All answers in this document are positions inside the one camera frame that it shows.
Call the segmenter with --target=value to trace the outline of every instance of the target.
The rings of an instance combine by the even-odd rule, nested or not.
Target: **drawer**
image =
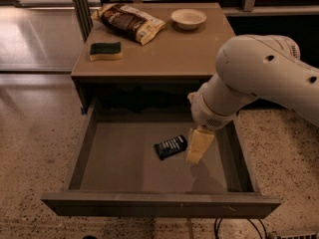
[[[136,113],[93,100],[63,190],[42,200],[62,216],[264,218],[280,205],[260,193],[236,120],[199,164],[186,151],[160,160],[154,144],[191,128],[189,105]]]

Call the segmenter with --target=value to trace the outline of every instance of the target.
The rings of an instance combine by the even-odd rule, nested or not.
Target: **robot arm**
[[[244,106],[264,99],[319,126],[319,70],[300,61],[283,36],[236,36],[216,56],[216,74],[188,96],[194,121],[220,129]]]

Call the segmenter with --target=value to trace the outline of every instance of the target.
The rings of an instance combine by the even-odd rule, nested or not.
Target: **terrazzo floor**
[[[66,19],[61,26],[74,24],[72,11],[58,14],[53,17]],[[1,28],[2,8],[0,15]],[[44,36],[53,32],[46,32],[38,19]],[[74,27],[69,33],[76,44],[76,48],[69,48],[71,59],[66,56],[63,65],[54,59],[45,60],[41,67],[73,66],[76,50],[81,50],[80,32]],[[0,33],[2,44],[10,41]],[[26,65],[13,63],[17,54],[2,49],[1,66]],[[22,67],[38,65],[34,58]],[[69,75],[0,75],[0,239],[81,239],[86,235],[101,239],[214,238],[211,219],[59,217],[44,205],[42,193],[59,191],[63,186],[84,119]],[[239,124],[262,194],[282,199],[282,204],[263,220],[267,230],[319,231],[319,129],[284,109],[244,110]],[[219,237],[250,239],[258,235],[246,220],[229,219],[223,221]]]

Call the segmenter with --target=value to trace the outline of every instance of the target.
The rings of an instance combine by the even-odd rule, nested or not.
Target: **concrete floor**
[[[51,16],[42,11],[21,11],[24,18],[20,21],[19,17],[12,20],[15,10],[0,8],[0,41],[6,48],[0,50],[1,67],[74,65],[81,38],[72,11],[52,11]],[[50,31],[46,31],[45,22],[55,22],[60,17],[65,17],[66,23],[58,26],[74,28],[67,31],[68,40],[74,40],[76,48],[71,48],[71,41],[65,41],[64,34],[60,37],[50,24]],[[13,25],[6,28],[6,33],[16,39],[3,34],[3,25],[8,22]],[[43,27],[44,43],[37,31],[31,31],[37,24]],[[28,42],[20,45],[19,31],[25,35],[23,40],[36,34],[30,37],[32,42],[28,41],[37,43],[31,46],[35,50],[30,50]],[[47,35],[52,35],[52,39],[48,41]],[[70,59],[62,47],[70,51]],[[54,53],[65,57],[57,62]],[[26,56],[26,61],[29,56],[32,58],[28,63],[16,60],[20,55]],[[84,119],[70,76],[0,76],[0,239],[69,239],[89,234],[101,239],[214,238],[210,219],[59,217],[44,205],[40,200],[42,193],[59,191],[63,186]],[[287,110],[244,110],[239,124],[261,192],[282,199],[282,204],[263,220],[267,230],[319,231],[319,129]],[[246,220],[223,221],[219,235],[223,239],[258,238]]]

